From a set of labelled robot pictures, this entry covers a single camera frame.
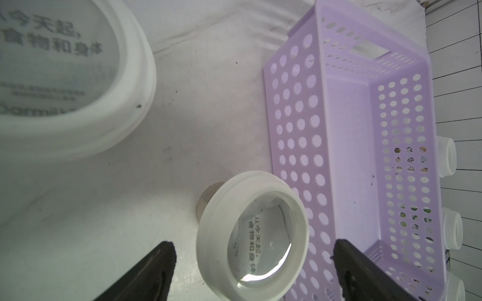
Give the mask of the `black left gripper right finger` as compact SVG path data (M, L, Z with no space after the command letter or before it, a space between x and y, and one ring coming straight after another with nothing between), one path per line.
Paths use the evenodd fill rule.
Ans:
M345 300L414 300L348 240L336 240L331 259Z

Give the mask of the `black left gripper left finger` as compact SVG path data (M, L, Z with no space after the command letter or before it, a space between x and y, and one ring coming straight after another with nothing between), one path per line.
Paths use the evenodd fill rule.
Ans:
M161 242L97 300L167 300L176 266L172 242Z

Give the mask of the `yogurt cup white lid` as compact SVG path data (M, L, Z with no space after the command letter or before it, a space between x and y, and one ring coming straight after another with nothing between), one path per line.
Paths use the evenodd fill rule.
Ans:
M281 300L306 259L309 224L279 177L248 171L210 185L197 203L196 256L221 300Z
M147 37L123 1L1 2L1 161L99 154L145 118Z
M463 244L463 221L460 213L443 208L444 244L447 250L459 250Z
M457 168L457 153L454 140L438 135L437 143L439 177L453 176Z
M462 279L451 272L447 272L445 301L465 301L465 286Z

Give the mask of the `purple perforated plastic basket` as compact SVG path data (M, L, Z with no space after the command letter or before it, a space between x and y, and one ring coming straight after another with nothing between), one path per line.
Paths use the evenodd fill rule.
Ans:
M446 298L428 51L349 1L316 1L264 65L273 173L309 220L286 300L341 300L346 239L416 300Z

